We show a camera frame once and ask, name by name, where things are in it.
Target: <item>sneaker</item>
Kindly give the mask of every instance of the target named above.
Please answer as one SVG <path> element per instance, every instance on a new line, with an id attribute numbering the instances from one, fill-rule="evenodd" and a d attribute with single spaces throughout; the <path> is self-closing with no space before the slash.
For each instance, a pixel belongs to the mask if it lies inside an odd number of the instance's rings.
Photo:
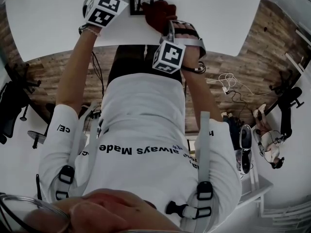
<path id="1" fill-rule="evenodd" d="M 262 114 L 264 114 L 264 109 L 266 108 L 266 106 L 267 106 L 267 104 L 264 103 L 261 107 L 258 108 L 258 110 L 259 110 Z"/>
<path id="2" fill-rule="evenodd" d="M 254 110 L 253 111 L 253 116 L 254 116 L 254 118 L 257 118 L 258 117 L 258 109 L 256 109 L 256 110 Z"/>

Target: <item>black pants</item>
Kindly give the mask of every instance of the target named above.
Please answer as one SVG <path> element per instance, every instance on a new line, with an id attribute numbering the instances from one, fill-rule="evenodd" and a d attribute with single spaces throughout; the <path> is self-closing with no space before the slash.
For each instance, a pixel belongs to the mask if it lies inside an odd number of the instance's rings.
<path id="1" fill-rule="evenodd" d="M 147 55 L 144 57 L 145 45 L 125 45 L 119 46 L 115 59 L 108 77 L 108 85 L 114 79 L 134 74 L 134 73 L 150 73 L 171 79 L 175 79 L 182 83 L 181 73 L 177 71 L 173 74 L 162 72 L 152 68 L 153 59 L 159 46 L 147 47 Z"/>

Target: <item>shoulder strap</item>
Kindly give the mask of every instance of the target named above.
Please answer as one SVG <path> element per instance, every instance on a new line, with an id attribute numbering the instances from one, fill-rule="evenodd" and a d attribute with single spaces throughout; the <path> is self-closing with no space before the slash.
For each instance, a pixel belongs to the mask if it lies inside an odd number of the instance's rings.
<path id="1" fill-rule="evenodd" d="M 58 177 L 56 178 L 56 181 L 55 181 L 56 182 L 56 192 L 55 192 L 56 200 L 62 200 L 62 199 L 69 197 L 68 192 L 69 192 L 70 186 L 74 182 L 74 173 L 75 173 L 74 162 L 79 154 L 79 146 L 80 146 L 81 134 L 83 132 L 84 122 L 86 118 L 90 116 L 90 114 L 96 108 L 96 106 L 97 106 L 97 103 L 93 102 L 91 106 L 88 108 L 88 110 L 79 119 L 78 127 L 74 135 L 72 149 L 71 149 L 70 156 L 68 159 L 68 164 L 63 166 L 63 168 L 60 170 Z M 92 122 L 92 129 L 93 127 L 95 127 L 94 125 L 96 123 L 98 123 L 98 120 L 94 120 Z M 92 150 L 93 149 L 89 148 L 89 160 L 92 155 L 95 155 L 95 154 L 91 154 Z"/>
<path id="2" fill-rule="evenodd" d="M 89 176 L 91 175 L 91 172 L 93 170 L 94 164 L 95 164 L 95 160 L 96 160 L 96 140 L 97 140 L 97 126 L 98 126 L 98 118 L 95 118 L 92 121 L 92 125 L 91 125 L 91 135 L 90 135 L 90 139 L 89 139 L 89 147 L 88 147 L 88 165 L 87 165 L 87 180 L 81 185 L 78 186 L 77 188 L 70 190 L 68 192 L 69 197 L 80 197 L 83 195 L 86 186 L 88 184 L 89 181 Z"/>
<path id="3" fill-rule="evenodd" d="M 203 233 L 210 225 L 215 205 L 213 187 L 209 182 L 209 112 L 201 112 L 200 156 L 197 190 L 189 197 L 187 204 L 176 206 L 171 201 L 167 211 L 178 213 L 181 217 L 181 229 L 187 232 Z"/>
<path id="4" fill-rule="evenodd" d="M 199 185 L 197 187 L 198 208 L 208 208 L 208 217 L 198 218 L 194 233 L 203 233 L 209 225 L 212 208 L 213 187 L 209 182 L 209 112 L 201 112 L 200 159 L 199 159 Z"/>

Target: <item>bracelet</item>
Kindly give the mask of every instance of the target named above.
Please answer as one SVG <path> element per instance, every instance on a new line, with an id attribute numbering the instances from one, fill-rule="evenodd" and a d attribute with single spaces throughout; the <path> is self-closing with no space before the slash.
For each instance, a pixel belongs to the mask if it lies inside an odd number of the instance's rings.
<path id="1" fill-rule="evenodd" d="M 100 36 L 101 36 L 100 33 L 97 33 L 97 32 L 95 32 L 94 30 L 92 30 L 92 29 L 90 29 L 90 28 L 85 28 L 84 30 L 88 30 L 88 31 L 92 32 L 92 33 L 95 34 L 97 37 L 100 37 Z"/>
<path id="2" fill-rule="evenodd" d="M 189 67 L 185 67 L 185 66 L 181 66 L 181 69 L 184 69 L 185 71 L 188 72 L 194 72 L 196 74 L 203 74 L 206 71 L 206 66 L 204 65 L 204 63 L 202 61 L 199 62 L 200 68 L 189 68 Z"/>
<path id="3" fill-rule="evenodd" d="M 97 37 L 101 36 L 100 33 L 97 33 L 97 32 L 95 32 L 94 30 L 90 29 L 89 26 L 92 26 L 92 25 L 89 24 L 89 23 L 87 23 L 87 24 L 85 24 L 85 25 L 82 25 L 82 26 L 79 28 L 79 34 L 81 35 L 82 32 L 83 32 L 84 30 L 88 30 L 88 31 L 92 32 L 93 34 L 95 34 Z"/>

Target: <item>black buckle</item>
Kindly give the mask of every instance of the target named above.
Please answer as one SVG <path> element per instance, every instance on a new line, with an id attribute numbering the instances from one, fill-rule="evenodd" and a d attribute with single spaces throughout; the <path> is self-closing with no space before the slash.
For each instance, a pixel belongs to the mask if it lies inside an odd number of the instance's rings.
<path id="1" fill-rule="evenodd" d="M 186 208 L 186 206 L 188 206 L 187 204 L 183 204 L 183 205 L 176 205 L 176 203 L 174 201 L 171 201 L 165 210 L 166 214 L 173 214 L 173 213 L 177 213 L 181 218 L 183 218 L 183 212 Z"/>
<path id="2" fill-rule="evenodd" d="M 205 214 L 205 215 L 199 215 L 200 211 L 203 211 L 203 210 L 209 210 L 209 213 Z M 195 215 L 195 218 L 193 218 L 193 220 L 196 220 L 196 219 L 202 218 L 202 217 L 208 217 L 210 215 L 212 215 L 212 208 L 211 207 L 197 208 L 196 215 Z"/>
<path id="3" fill-rule="evenodd" d="M 213 186 L 208 181 L 203 181 L 198 184 L 197 188 L 197 199 L 198 200 L 211 200 L 213 198 Z M 202 193 L 210 193 L 209 197 L 202 197 Z"/>
<path id="4" fill-rule="evenodd" d="M 59 198 L 59 197 L 57 196 L 58 194 L 65 194 L 65 195 L 66 195 L 66 198 L 69 198 L 68 192 L 56 191 L 56 199 L 57 199 L 57 200 L 63 200 L 63 199 L 61 199 L 61 198 Z"/>
<path id="5" fill-rule="evenodd" d="M 70 181 L 64 180 L 62 176 L 67 176 L 70 178 Z M 66 184 L 71 184 L 73 182 L 73 177 L 74 177 L 74 168 L 71 166 L 63 166 L 62 170 L 60 170 L 58 174 L 58 178 L 61 182 L 64 182 Z"/>

